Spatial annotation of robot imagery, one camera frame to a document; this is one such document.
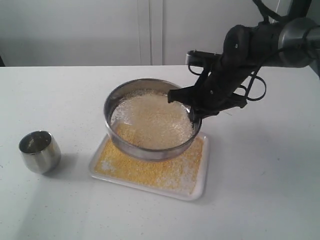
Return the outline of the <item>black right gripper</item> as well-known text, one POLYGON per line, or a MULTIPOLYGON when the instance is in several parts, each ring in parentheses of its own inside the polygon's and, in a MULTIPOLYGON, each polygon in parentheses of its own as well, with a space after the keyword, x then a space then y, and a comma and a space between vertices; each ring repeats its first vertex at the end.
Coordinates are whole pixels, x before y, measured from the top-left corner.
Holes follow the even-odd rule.
POLYGON ((244 108, 254 80, 263 65, 278 54, 278 39, 282 28, 278 24, 259 24, 255 27, 236 25, 223 42, 223 53, 204 71, 194 86, 171 89, 167 102, 179 102, 191 107, 191 120, 217 115, 220 111, 244 108))

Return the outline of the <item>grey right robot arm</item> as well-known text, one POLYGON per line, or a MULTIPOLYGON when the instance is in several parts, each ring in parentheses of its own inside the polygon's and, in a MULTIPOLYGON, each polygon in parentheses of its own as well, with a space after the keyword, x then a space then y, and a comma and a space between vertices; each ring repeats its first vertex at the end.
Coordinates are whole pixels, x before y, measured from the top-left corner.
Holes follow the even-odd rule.
POLYGON ((170 90, 169 103, 191 108, 193 121, 218 115, 234 107, 244 108, 249 92, 262 67, 304 68, 320 61, 320 26, 303 17, 288 22, 259 23, 231 28, 223 42, 222 54, 190 51, 188 66, 203 71, 193 86, 170 90))

